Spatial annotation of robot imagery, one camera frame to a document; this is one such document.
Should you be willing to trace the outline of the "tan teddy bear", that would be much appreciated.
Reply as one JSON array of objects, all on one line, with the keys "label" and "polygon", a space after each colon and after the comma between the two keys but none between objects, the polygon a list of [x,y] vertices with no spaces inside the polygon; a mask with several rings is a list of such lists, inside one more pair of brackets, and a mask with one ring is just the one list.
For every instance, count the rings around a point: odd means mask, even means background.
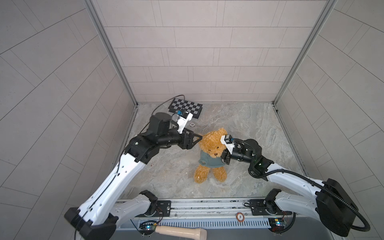
[{"label": "tan teddy bear", "polygon": [[[221,136],[223,135],[227,135],[227,131],[224,128],[205,134],[199,142],[201,151],[204,151],[211,157],[221,156],[223,151],[227,149],[226,146],[221,143]],[[199,164],[194,173],[195,183],[201,184],[205,182],[210,172],[213,172],[215,179],[221,183],[227,179],[227,171],[224,166],[220,168],[207,168]]]}]

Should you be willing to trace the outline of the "grey-green teddy sweater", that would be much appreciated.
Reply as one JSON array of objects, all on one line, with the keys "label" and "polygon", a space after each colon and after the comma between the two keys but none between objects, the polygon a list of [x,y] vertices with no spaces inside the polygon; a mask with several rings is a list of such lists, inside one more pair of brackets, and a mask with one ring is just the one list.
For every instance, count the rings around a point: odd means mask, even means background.
[{"label": "grey-green teddy sweater", "polygon": [[201,157],[199,159],[199,164],[207,168],[220,168],[226,164],[222,162],[220,156],[211,157],[209,154],[201,151]]}]

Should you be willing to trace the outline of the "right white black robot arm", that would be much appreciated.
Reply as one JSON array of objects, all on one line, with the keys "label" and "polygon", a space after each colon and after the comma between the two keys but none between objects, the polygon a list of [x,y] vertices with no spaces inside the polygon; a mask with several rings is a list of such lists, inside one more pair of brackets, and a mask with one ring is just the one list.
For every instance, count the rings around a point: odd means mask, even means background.
[{"label": "right white black robot arm", "polygon": [[224,135],[220,141],[227,148],[221,156],[225,164],[231,160],[248,163],[248,172],[253,178],[270,181],[295,192],[295,195],[290,195],[272,190],[265,199],[268,207],[311,217],[341,237],[347,237],[350,230],[355,229],[353,223],[359,209],[337,181],[328,179],[324,182],[285,169],[265,158],[255,140],[243,141]]}]

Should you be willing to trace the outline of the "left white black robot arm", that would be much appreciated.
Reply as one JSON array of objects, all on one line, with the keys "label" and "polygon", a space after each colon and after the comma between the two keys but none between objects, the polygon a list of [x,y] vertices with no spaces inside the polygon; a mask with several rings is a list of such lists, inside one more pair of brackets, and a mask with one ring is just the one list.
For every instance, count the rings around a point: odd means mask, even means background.
[{"label": "left white black robot arm", "polygon": [[142,191],[118,207],[115,203],[161,149],[177,145],[190,150],[202,140],[202,136],[186,128],[192,118],[193,114],[187,111],[178,112],[176,121],[167,113],[152,115],[148,129],[130,140],[119,162],[99,188],[80,207],[69,208],[65,213],[65,219],[75,228],[75,235],[84,240],[109,240],[127,220],[155,214],[158,198],[150,191]]}]

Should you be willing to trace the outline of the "folded black white chessboard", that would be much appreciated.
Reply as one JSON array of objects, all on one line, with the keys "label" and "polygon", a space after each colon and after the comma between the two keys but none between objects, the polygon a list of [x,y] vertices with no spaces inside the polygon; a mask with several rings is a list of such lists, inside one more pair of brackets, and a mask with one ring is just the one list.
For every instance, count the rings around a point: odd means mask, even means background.
[{"label": "folded black white chessboard", "polygon": [[186,101],[183,99],[174,98],[170,103],[168,109],[171,113],[187,111],[193,114],[193,118],[198,119],[202,112],[203,105],[191,101]]}]

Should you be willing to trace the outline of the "round red white sticker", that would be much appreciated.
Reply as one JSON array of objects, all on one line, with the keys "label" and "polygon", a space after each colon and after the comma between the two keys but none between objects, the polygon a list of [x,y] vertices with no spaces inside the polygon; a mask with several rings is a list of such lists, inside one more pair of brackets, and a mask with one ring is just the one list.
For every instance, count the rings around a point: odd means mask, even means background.
[{"label": "round red white sticker", "polygon": [[241,213],[241,212],[238,212],[236,214],[236,219],[237,219],[238,222],[242,223],[245,220],[245,215],[243,213]]}]

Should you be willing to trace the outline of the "right green circuit board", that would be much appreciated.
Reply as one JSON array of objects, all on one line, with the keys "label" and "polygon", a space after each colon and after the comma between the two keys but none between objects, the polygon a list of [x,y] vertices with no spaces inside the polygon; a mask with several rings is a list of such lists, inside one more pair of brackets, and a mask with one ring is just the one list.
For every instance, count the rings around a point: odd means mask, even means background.
[{"label": "right green circuit board", "polygon": [[273,233],[281,232],[286,227],[286,222],[282,218],[268,218],[270,228],[269,230]]}]

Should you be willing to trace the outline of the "green circuit board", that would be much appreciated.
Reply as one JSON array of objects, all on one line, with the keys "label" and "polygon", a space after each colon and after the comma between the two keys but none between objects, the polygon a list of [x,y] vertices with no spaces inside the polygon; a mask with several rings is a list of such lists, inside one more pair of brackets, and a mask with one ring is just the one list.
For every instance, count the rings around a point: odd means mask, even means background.
[{"label": "green circuit board", "polygon": [[155,232],[157,225],[158,223],[156,221],[145,221],[143,223],[140,223],[139,232],[143,236],[150,236]]},{"label": "green circuit board", "polygon": [[269,230],[273,233],[281,232],[286,227],[286,222],[282,218],[268,218],[270,228]]}]

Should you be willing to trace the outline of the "left green circuit board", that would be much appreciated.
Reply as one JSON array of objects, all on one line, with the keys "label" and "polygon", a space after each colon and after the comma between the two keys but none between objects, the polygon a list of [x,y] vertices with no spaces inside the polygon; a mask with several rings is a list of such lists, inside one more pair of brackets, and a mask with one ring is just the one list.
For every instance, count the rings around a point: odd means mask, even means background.
[{"label": "left green circuit board", "polygon": [[143,236],[150,236],[155,232],[157,225],[158,223],[156,221],[145,221],[143,223],[140,223],[139,232]]}]

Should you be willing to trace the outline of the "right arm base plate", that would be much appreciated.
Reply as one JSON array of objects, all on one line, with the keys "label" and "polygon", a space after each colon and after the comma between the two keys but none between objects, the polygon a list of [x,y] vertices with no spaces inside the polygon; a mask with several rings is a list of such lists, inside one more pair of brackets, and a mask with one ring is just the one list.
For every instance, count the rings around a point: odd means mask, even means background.
[{"label": "right arm base plate", "polygon": [[265,199],[252,199],[244,203],[246,208],[251,209],[253,216],[282,216],[292,215],[290,211],[282,211],[274,201],[267,201]]}]

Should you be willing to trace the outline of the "aluminium mounting rail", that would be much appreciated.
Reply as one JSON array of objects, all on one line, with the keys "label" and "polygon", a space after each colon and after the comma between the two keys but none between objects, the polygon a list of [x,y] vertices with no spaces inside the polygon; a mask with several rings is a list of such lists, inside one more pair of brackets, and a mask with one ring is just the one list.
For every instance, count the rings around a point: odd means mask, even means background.
[{"label": "aluminium mounting rail", "polygon": [[[265,198],[267,201],[274,201],[282,211],[290,211],[306,217],[320,220],[329,213],[325,203],[321,200],[309,200],[302,196],[290,195],[278,190],[272,190]],[[245,202],[252,199],[173,199],[160,200],[149,191],[139,193],[130,200],[120,200],[112,204],[107,210],[107,217],[117,217],[118,223],[125,223],[134,217],[145,217],[150,203],[156,201],[171,201],[170,218],[212,218],[214,216],[234,217],[241,212],[244,215],[251,215],[251,209],[244,206]]]}]

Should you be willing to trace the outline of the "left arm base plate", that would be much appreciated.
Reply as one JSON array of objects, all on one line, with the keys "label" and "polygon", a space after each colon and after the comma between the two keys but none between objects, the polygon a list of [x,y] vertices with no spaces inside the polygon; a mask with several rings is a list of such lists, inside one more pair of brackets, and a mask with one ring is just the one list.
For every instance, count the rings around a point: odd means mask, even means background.
[{"label": "left arm base plate", "polygon": [[169,217],[171,211],[171,201],[156,201],[150,203],[148,210],[144,213],[145,217]]}]

